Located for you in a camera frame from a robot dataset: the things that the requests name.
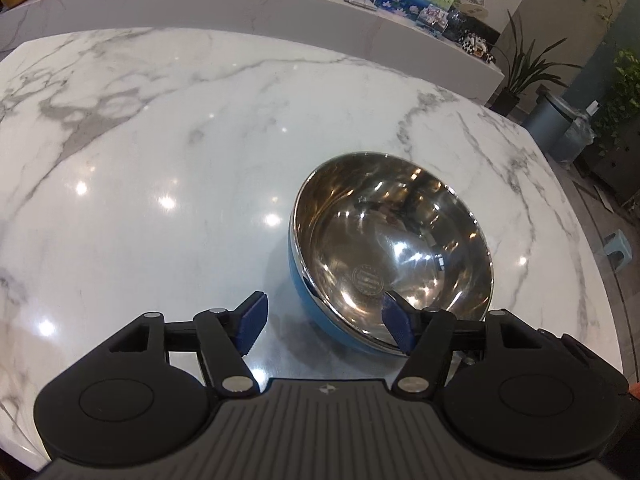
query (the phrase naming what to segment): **white marble tabletop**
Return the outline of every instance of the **white marble tabletop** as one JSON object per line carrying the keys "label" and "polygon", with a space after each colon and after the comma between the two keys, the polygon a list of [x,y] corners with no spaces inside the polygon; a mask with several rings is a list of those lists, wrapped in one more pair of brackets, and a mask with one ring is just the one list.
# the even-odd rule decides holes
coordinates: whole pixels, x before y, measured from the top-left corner
{"label": "white marble tabletop", "polygon": [[441,177],[486,235],[492,308],[622,369],[595,262],[542,154],[449,91],[283,40],[136,29],[25,43],[0,63],[0,94],[0,446],[34,468],[38,391],[149,310],[189,320],[263,290],[268,324],[246,358],[262,385],[394,375],[402,358],[321,333],[290,278],[296,192],[345,152]]}

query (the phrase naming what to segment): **metal bowl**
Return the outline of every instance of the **metal bowl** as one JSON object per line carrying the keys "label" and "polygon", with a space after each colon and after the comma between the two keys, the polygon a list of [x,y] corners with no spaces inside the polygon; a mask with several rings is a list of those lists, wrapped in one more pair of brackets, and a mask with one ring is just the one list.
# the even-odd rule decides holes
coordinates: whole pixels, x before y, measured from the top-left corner
{"label": "metal bowl", "polygon": [[382,323],[385,290],[459,319],[480,320],[489,307],[493,269],[478,222],[450,187],[401,158],[349,153],[324,163],[298,193],[289,237],[321,311],[314,318],[356,346],[401,353]]}

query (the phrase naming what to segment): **tiled floor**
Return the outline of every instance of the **tiled floor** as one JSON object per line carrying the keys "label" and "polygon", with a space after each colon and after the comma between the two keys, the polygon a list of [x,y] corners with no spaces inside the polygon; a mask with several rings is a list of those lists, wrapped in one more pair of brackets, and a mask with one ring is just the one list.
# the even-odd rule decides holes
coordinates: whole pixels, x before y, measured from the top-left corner
{"label": "tiled floor", "polygon": [[[566,171],[549,161],[560,181],[569,202],[574,208],[609,298],[613,321],[618,333],[623,372],[631,383],[638,378],[640,360],[640,225],[615,200],[609,199],[614,210],[605,208],[592,182],[582,178],[577,171]],[[604,254],[602,239],[622,230],[632,248],[631,263],[614,273],[609,258]]]}

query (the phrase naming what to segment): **plant pot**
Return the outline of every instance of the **plant pot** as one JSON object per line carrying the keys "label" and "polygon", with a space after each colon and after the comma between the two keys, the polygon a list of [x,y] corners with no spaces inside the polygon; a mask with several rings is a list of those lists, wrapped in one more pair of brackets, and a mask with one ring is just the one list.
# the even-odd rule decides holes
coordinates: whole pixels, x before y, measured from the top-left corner
{"label": "plant pot", "polygon": [[518,96],[513,95],[507,88],[503,88],[495,99],[494,104],[491,105],[490,110],[506,117],[519,102],[520,98]]}

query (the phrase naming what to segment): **blue plastic stool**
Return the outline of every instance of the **blue plastic stool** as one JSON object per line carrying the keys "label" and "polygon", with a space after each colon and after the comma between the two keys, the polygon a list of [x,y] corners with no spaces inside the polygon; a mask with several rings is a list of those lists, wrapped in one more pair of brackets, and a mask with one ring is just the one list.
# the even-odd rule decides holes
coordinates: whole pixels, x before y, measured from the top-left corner
{"label": "blue plastic stool", "polygon": [[618,272],[631,261],[633,257],[631,245],[629,245],[629,241],[620,229],[605,236],[604,244],[604,252],[611,256],[610,259],[614,264],[614,272]]}

